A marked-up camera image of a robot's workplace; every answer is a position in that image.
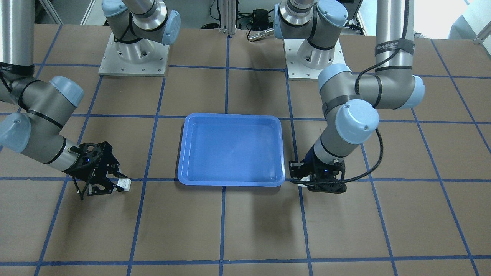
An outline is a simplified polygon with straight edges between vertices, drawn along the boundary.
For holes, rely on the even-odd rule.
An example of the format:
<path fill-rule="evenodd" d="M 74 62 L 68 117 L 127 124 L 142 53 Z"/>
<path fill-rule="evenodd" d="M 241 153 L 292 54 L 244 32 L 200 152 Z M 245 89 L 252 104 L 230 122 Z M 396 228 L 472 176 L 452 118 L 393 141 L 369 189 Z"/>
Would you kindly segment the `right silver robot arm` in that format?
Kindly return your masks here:
<path fill-rule="evenodd" d="M 175 43 L 181 16 L 163 0 L 104 0 L 103 14 L 112 29 L 113 44 L 124 62 L 141 64 L 156 43 Z M 74 143 L 60 134 L 84 97 L 74 81 L 55 76 L 44 82 L 33 76 L 35 2 L 1 1 L 1 101 L 17 105 L 1 122 L 1 145 L 85 182 L 77 188 L 97 196 L 130 189 L 110 143 Z"/>

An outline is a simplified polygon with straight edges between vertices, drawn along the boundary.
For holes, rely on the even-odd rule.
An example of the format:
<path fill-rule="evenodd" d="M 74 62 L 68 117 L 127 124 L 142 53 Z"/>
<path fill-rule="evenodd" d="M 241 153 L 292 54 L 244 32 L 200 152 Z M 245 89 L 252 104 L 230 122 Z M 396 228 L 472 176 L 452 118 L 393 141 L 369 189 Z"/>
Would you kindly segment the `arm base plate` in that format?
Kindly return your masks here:
<path fill-rule="evenodd" d="M 339 41 L 328 50 L 316 49 L 306 39 L 284 39 L 283 45 L 290 81 L 316 81 L 326 67 L 346 64 Z"/>
<path fill-rule="evenodd" d="M 114 41 L 109 37 L 98 73 L 107 76 L 164 77 L 170 46 L 142 39 L 133 44 Z"/>

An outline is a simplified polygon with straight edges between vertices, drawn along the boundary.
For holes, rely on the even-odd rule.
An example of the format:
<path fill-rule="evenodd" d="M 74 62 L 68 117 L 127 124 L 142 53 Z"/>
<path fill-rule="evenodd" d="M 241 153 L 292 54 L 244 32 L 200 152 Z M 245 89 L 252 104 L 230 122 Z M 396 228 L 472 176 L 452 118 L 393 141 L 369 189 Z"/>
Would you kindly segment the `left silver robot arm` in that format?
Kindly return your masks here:
<path fill-rule="evenodd" d="M 332 54 L 348 21 L 346 7 L 336 0 L 283 0 L 275 6 L 274 33 L 280 39 L 305 39 L 307 57 Z M 344 63 L 330 63 L 318 76 L 327 126 L 301 161 L 289 161 L 292 182 L 312 192 L 340 194 L 346 184 L 376 170 L 384 155 L 379 109 L 409 109 L 421 103 L 423 80 L 412 73 L 414 2 L 377 2 L 375 65 L 355 74 Z M 345 178 L 345 158 L 372 133 L 379 140 L 379 158 L 367 172 Z"/>

